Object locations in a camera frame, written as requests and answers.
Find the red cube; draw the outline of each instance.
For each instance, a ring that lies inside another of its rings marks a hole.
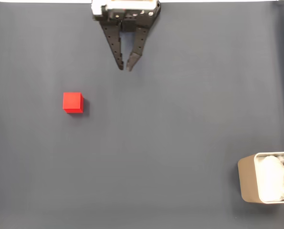
[[[83,113],[84,98],[81,92],[64,92],[63,109],[67,113]]]

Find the white cloth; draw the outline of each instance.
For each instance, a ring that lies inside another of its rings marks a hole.
[[[259,157],[255,166],[260,198],[265,202],[283,200],[284,157]]]

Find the dark gray surface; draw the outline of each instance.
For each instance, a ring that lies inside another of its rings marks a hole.
[[[266,151],[284,3],[162,4],[131,73],[89,5],[0,3],[0,229],[284,229],[284,205],[240,195],[238,160]]]

